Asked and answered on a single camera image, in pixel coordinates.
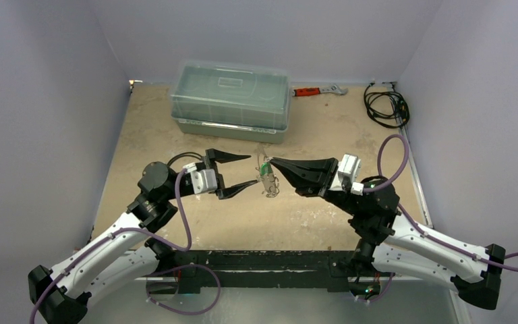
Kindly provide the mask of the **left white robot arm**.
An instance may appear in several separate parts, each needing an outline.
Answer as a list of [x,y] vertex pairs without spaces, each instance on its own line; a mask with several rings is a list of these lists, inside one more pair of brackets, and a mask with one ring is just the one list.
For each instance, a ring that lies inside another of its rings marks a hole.
[[[56,323],[66,312],[81,319],[86,314],[86,284],[92,283],[128,248],[153,238],[175,250],[187,252],[192,235],[181,197],[213,192],[219,199],[228,199],[254,181],[225,187],[217,164],[243,160],[243,155],[216,149],[206,150],[202,160],[174,171],[169,165],[149,163],[138,182],[140,194],[114,224],[68,259],[47,269],[37,266],[29,273],[30,298],[34,308],[29,322],[41,313],[47,323]],[[179,213],[187,236],[186,246],[174,244],[156,233]]]

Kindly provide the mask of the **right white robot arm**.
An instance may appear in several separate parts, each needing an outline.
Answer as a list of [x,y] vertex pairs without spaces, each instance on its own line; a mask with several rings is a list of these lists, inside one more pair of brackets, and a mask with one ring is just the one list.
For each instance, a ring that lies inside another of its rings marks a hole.
[[358,181],[361,161],[346,154],[321,160],[278,157],[276,167],[298,195],[320,197],[350,215],[360,237],[348,261],[338,261],[357,275],[399,273],[425,279],[486,310],[498,304],[503,247],[468,244],[416,223],[399,208],[399,196],[380,176]]

